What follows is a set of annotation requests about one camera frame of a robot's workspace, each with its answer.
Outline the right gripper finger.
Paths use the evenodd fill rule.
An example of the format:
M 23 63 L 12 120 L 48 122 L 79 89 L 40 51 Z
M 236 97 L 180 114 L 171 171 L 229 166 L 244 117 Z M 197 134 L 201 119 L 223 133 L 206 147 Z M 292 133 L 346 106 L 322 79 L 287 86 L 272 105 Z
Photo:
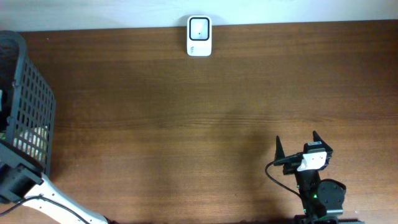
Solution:
M 282 143 L 280 141 L 280 137 L 276 136 L 276 148 L 275 148 L 275 156 L 274 160 L 278 161 L 285 158 L 284 150 L 282 147 Z
M 313 141 L 321 142 L 322 146 L 325 149 L 331 149 L 331 147 L 318 135 L 318 133 L 316 131 L 313 131 Z

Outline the yellow snack bag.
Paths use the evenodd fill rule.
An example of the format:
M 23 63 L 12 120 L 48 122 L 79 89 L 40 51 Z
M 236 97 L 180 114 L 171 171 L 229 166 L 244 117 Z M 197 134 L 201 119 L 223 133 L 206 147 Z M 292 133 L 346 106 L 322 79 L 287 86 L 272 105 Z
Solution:
M 49 140 L 50 133 L 45 126 L 17 131 L 11 144 L 38 162 L 45 164 L 49 154 Z

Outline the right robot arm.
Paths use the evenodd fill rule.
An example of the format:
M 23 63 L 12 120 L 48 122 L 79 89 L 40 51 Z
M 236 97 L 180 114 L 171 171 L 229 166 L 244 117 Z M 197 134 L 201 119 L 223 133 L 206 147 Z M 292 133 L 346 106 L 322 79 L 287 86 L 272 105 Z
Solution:
M 276 137 L 274 160 L 266 165 L 265 173 L 277 185 L 297 195 L 303 205 L 303 214 L 294 216 L 294 223 L 360 223 L 359 220 L 340 220 L 345 201 L 345 184 L 333 179 L 321 179 L 319 172 L 324 170 L 332 158 L 333 149 L 313 132 L 313 141 L 304 144 L 303 151 L 286 156 Z M 282 166 L 284 175 L 294 175 L 298 190 L 292 190 L 275 180 L 269 172 L 270 166 Z

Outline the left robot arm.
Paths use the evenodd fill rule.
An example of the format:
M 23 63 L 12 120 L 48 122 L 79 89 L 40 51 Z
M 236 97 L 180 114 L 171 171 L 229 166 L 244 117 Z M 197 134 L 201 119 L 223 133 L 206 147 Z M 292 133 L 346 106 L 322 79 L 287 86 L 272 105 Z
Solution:
M 2 140 L 1 203 L 11 202 L 14 205 L 1 212 L 2 217 L 25 206 L 42 212 L 58 223 L 115 223 L 68 197 L 44 174 L 44 168 L 39 162 Z

